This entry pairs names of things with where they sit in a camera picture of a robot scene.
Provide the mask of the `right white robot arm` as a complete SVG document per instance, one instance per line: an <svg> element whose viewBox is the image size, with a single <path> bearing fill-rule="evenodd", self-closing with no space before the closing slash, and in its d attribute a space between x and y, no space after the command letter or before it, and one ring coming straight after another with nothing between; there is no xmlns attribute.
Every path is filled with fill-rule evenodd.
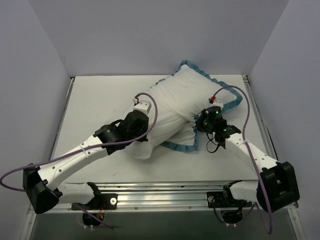
<svg viewBox="0 0 320 240"><path fill-rule="evenodd" d="M227 206L239 201L258 203L272 213L300 199L295 169L289 162L279 162L244 139L240 129L229 125L219 106L203 109L196 121L198 131L213 134L218 148L229 150L259 178L257 181L235 180L223 187L222 200Z"/></svg>

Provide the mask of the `white pillow insert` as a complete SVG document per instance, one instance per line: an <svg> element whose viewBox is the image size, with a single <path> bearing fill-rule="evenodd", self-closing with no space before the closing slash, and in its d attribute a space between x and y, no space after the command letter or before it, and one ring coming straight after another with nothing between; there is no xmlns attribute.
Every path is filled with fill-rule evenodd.
<svg viewBox="0 0 320 240"><path fill-rule="evenodd" d="M128 152L136 159L146 160L151 157L158 145L182 153L198 150L198 137L194 130L195 122L187 121L175 114L163 104L157 104L157 120L148 133L148 141L135 141L128 147Z"/></svg>

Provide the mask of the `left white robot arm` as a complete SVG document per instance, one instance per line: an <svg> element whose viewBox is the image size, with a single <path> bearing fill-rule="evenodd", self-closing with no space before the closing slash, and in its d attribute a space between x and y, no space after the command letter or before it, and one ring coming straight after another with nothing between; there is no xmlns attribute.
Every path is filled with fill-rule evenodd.
<svg viewBox="0 0 320 240"><path fill-rule="evenodd" d="M123 150L149 126L147 111L133 110L124 119L103 125L86 141L74 148L76 154L46 165L23 170L23 189L36 214L58 204L80 204L86 210L98 210L104 196L93 182L66 183L65 180L85 166L116 151Z"/></svg>

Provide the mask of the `blue patterned ruffled pillowcase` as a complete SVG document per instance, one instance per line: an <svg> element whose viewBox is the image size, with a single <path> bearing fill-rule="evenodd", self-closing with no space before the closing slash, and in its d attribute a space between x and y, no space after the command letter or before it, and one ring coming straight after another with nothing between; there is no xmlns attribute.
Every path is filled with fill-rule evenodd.
<svg viewBox="0 0 320 240"><path fill-rule="evenodd" d="M176 115L191 122L195 122L199 145L199 132L196 121L199 113L212 106L209 98L218 93L218 99L223 102L223 112L237 107L243 100L241 94L224 81L210 77L197 65L184 60L176 72L152 85L148 93L156 104L160 103L173 111Z"/></svg>

